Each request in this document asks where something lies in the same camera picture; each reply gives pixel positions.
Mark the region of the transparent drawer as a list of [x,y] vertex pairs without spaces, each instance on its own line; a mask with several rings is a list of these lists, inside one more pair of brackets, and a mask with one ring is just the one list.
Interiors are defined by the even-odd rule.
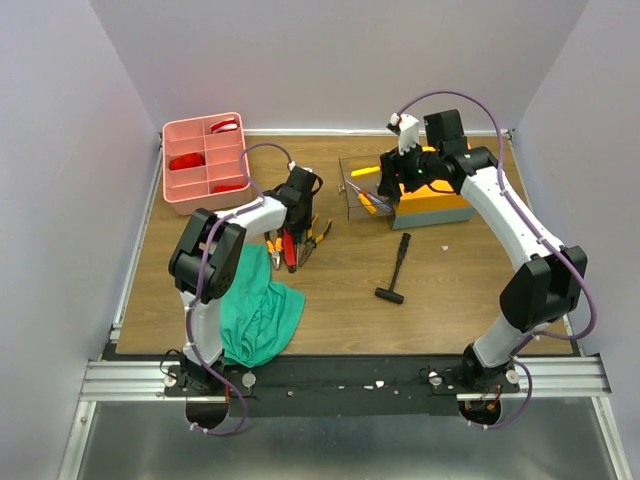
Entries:
[[345,199],[349,220],[395,215],[394,205],[377,192],[380,180],[378,155],[339,159],[338,192]]

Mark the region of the yellow handled screwdriver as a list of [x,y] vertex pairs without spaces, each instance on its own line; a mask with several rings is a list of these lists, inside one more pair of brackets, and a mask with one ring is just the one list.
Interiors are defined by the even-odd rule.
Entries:
[[361,169],[356,169],[353,170],[350,173],[350,176],[352,178],[358,178],[358,177],[362,177],[362,176],[366,176],[366,175],[372,175],[372,174],[377,174],[381,171],[381,168],[379,166],[374,166],[374,167],[366,167],[366,168],[361,168]]

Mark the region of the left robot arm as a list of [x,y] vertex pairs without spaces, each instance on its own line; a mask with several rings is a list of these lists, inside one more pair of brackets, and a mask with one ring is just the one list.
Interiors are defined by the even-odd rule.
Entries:
[[201,395],[214,393],[222,372],[214,363],[223,353],[221,299],[235,279],[245,243],[279,229],[310,226],[312,204],[323,179],[293,167],[287,180],[230,210],[195,210],[171,255],[168,271],[186,315],[183,353],[194,364],[187,382]]

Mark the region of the black yellow combination pliers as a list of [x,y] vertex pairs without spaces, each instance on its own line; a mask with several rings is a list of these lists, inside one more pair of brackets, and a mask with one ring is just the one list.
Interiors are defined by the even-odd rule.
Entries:
[[271,265],[275,270],[279,270],[281,267],[283,252],[282,230],[277,229],[266,232],[264,234],[264,239],[270,256]]

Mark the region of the orange handled screwdriver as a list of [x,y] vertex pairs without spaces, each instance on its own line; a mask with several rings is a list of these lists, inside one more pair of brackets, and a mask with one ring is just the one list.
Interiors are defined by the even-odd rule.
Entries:
[[371,202],[369,197],[364,193],[364,191],[360,187],[358,187],[357,185],[353,184],[350,181],[347,181],[347,184],[354,190],[354,192],[357,195],[358,200],[360,201],[361,205],[365,208],[365,210],[369,214],[375,215],[377,213],[377,209],[374,206],[374,204]]

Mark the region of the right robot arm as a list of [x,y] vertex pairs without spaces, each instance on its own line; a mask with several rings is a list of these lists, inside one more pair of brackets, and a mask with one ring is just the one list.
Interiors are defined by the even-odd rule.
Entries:
[[444,181],[481,215],[511,261],[514,275],[499,296],[497,319],[466,347],[461,360],[462,384],[483,391],[530,338],[576,308],[586,253],[565,246],[537,220],[488,148],[469,145],[457,110],[422,121],[394,113],[387,127],[398,145],[380,157],[379,195],[397,201]]

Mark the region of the yellow needle nose pliers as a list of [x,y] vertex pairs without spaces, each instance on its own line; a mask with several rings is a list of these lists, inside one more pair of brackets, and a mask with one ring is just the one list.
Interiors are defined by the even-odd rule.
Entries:
[[314,214],[311,219],[311,225],[306,233],[306,238],[304,243],[302,244],[301,253],[298,259],[298,267],[302,268],[309,257],[312,255],[316,247],[319,243],[321,243],[325,237],[329,234],[333,221],[329,218],[326,221],[325,226],[321,229],[321,231],[317,234],[314,233],[315,224],[318,221],[320,216],[318,214]]

